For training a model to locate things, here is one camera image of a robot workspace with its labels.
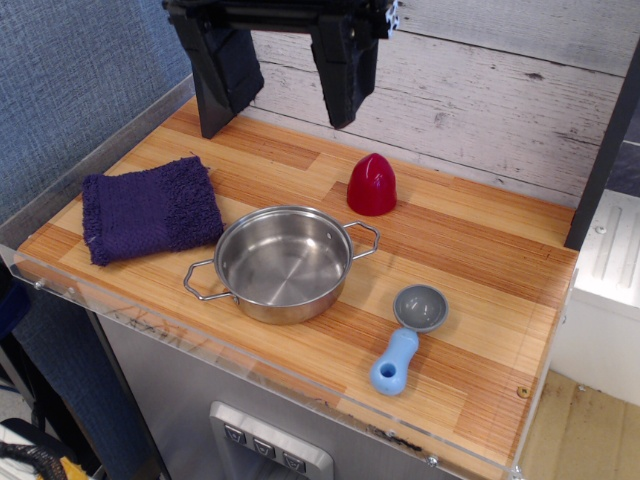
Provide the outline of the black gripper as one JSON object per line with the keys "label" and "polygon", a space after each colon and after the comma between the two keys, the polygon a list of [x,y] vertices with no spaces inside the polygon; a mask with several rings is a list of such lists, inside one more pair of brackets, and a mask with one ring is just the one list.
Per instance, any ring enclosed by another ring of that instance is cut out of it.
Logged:
{"label": "black gripper", "polygon": [[264,86],[248,30],[311,29],[312,54],[335,129],[351,124],[373,92],[377,39],[391,38],[400,25],[397,1],[164,1],[162,6],[189,18],[173,20],[181,44],[214,98],[232,113],[244,110]]}

